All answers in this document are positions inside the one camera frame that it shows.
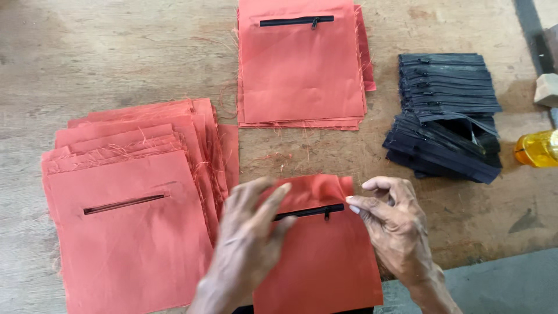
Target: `stack of orange fabric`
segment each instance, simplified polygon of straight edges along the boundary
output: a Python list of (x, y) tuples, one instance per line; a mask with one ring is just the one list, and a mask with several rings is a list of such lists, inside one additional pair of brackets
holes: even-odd
[(153, 312), (191, 302), (238, 184), (238, 127), (209, 99), (71, 120), (42, 156), (69, 313)]
[(240, 0), (240, 127), (358, 130), (376, 90), (353, 0)]

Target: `wrist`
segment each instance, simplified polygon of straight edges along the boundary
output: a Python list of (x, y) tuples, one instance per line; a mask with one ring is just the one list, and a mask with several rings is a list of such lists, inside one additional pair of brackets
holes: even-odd
[(446, 288), (444, 273), (436, 264), (428, 278), (407, 288), (423, 313), (461, 313)]
[(238, 307), (230, 291), (219, 285), (211, 277), (204, 277), (198, 283), (196, 296), (188, 310), (189, 314), (230, 314)]

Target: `concrete floor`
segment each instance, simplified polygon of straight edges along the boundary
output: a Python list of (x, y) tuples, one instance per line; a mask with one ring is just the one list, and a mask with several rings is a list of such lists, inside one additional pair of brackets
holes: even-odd
[[(446, 270), (446, 285), (463, 314), (558, 313), (558, 249)], [(374, 314), (420, 314), (408, 290), (382, 284), (384, 305)]]

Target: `fingernail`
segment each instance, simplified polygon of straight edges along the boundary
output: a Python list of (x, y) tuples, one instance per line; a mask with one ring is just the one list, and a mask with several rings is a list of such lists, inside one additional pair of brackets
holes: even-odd
[(291, 187), (292, 187), (292, 183), (290, 183), (290, 182), (287, 182), (287, 183), (283, 184), (282, 186), (280, 186), (280, 188), (283, 188), (287, 191), (289, 191), (291, 189)]
[(357, 206), (349, 205), (349, 208), (356, 214), (360, 213), (360, 208), (358, 208)]

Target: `finger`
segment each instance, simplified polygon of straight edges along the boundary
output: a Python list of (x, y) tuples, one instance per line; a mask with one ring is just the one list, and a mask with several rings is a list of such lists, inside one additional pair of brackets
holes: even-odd
[(271, 222), (277, 215), (281, 201), (283, 201), (283, 198), (290, 191), (291, 187), (291, 183), (283, 184), (273, 191), (273, 193), (271, 193), (271, 195), (263, 202), (263, 204), (256, 211), (254, 217), (252, 217), (252, 223), (256, 228), (264, 231), (269, 230)]
[(270, 177), (260, 177), (256, 180), (244, 183), (242, 195), (239, 199), (238, 206), (242, 211), (246, 211), (252, 215), (254, 207), (259, 200), (259, 196), (268, 188), (271, 188), (275, 180)]
[(295, 224), (295, 216), (287, 216), (279, 221), (275, 229), (270, 234), (269, 244), (277, 249), (283, 246), (287, 231)]
[(364, 222), (364, 225), (366, 226), (366, 229), (368, 230), (368, 234), (370, 235), (372, 244), (376, 246), (378, 240), (380, 240), (383, 236), (383, 228), (381, 222), (367, 210), (361, 210), (354, 205), (349, 205), (349, 208), (354, 213), (360, 216), (360, 218)]
[(399, 202), (410, 201), (415, 198), (408, 184), (411, 184), (409, 180), (401, 178), (374, 177), (364, 182), (362, 188), (366, 190), (387, 189), (389, 190), (389, 195), (395, 200), (395, 204), (398, 204)]
[(225, 200), (223, 215), (228, 214), (235, 208), (235, 205), (238, 203), (240, 195), (242, 194), (242, 189), (243, 185), (241, 184), (235, 186), (232, 191), (230, 191), (229, 197)]
[(346, 201), (349, 205), (358, 207), (360, 211), (368, 211), (381, 221), (390, 225), (393, 225), (397, 221), (397, 215), (400, 213), (398, 210), (380, 201), (376, 197), (349, 196), (346, 198)]

